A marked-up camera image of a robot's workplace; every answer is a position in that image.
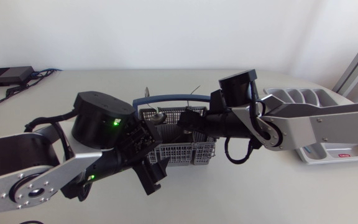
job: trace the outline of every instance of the cable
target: cable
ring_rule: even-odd
[[[30,84],[30,85],[26,84],[26,85],[23,85],[23,86],[18,86],[18,87],[8,89],[5,98],[0,99],[0,103],[2,103],[3,101],[9,99],[10,97],[12,97],[12,96],[14,96],[16,94],[19,94],[19,93],[23,92],[24,90],[26,90],[26,89],[28,89],[28,88],[30,88],[32,86],[35,86],[36,84],[41,82],[41,80],[43,80],[44,78],[48,77],[49,75],[51,75],[53,72],[56,72],[56,71],[61,71],[61,70],[56,69],[56,68],[48,68],[48,69],[42,70],[40,72],[33,72],[31,74],[31,77],[32,77],[32,79],[37,79],[36,82],[34,82],[34,83]]]
[[[251,139],[249,140],[249,143],[248,143],[248,150],[247,150],[247,155],[242,158],[242,159],[233,159],[230,154],[229,154],[229,141],[230,141],[230,137],[227,137],[225,142],[224,142],[224,153],[226,154],[226,157],[229,159],[230,162],[234,163],[234,164],[243,164],[245,163],[248,159],[249,159],[249,156],[251,155],[252,151],[254,150],[254,147],[251,143]]]
[[[255,82],[254,81],[251,81],[250,88],[251,88],[251,102],[249,104],[249,116],[250,116],[252,127],[264,139],[270,139],[269,134],[262,130],[262,128],[260,127],[260,125],[257,121],[258,114],[256,113],[256,92],[255,92]]]
[[[24,132],[32,132],[32,130],[40,124],[52,124],[52,123],[57,123],[57,122],[61,122],[61,121],[65,121],[68,120],[70,118],[73,118],[77,115],[78,113],[74,110],[68,112],[67,114],[63,114],[63,115],[58,115],[58,116],[54,116],[54,117],[50,117],[50,118],[35,118],[33,121],[31,121],[30,123],[25,125],[25,130]]]
[[[257,100],[256,102],[260,103],[262,105],[262,116],[266,113],[266,104],[262,100]]]
[[[65,159],[67,161],[70,158],[70,151],[68,150],[67,141],[66,141],[64,132],[63,132],[62,128],[57,123],[52,123],[51,125],[55,128],[57,134],[59,135],[59,138],[60,138],[60,140],[62,142],[62,146],[63,146],[63,152],[65,153]]]

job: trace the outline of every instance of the gray plastic basket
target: gray plastic basket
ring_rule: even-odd
[[[206,107],[187,107],[190,110],[204,115]],[[180,113],[186,108],[160,108],[159,111],[167,115],[164,124],[176,124],[180,118]],[[141,119],[150,120],[156,113],[155,109],[141,109],[139,115]],[[172,131],[168,128],[160,131]],[[215,156],[215,142],[212,137],[205,136],[199,132],[193,132],[194,142],[160,144],[153,151],[149,152],[147,157],[150,163],[154,164],[159,160],[170,157],[168,166],[187,166],[190,163],[194,165],[206,165],[209,160]]]

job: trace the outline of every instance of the white table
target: white table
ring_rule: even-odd
[[[208,95],[219,88],[220,78],[237,72],[59,72],[0,104],[0,136],[22,132],[36,117],[70,111],[81,91],[100,91],[128,103],[143,97],[146,86],[151,95],[164,95],[190,93],[201,85],[195,94]],[[272,72],[257,74],[260,93],[263,88],[318,86]],[[0,87],[0,98],[5,90]],[[238,166],[226,159],[223,143],[218,140],[216,157],[207,166],[169,167],[162,188],[152,195],[146,196],[135,172],[128,170],[95,182],[84,202],[58,193],[43,205],[0,213],[0,223],[358,223],[358,162],[308,166],[295,151],[261,148]],[[243,156],[246,145],[247,140],[233,139],[233,156]]]

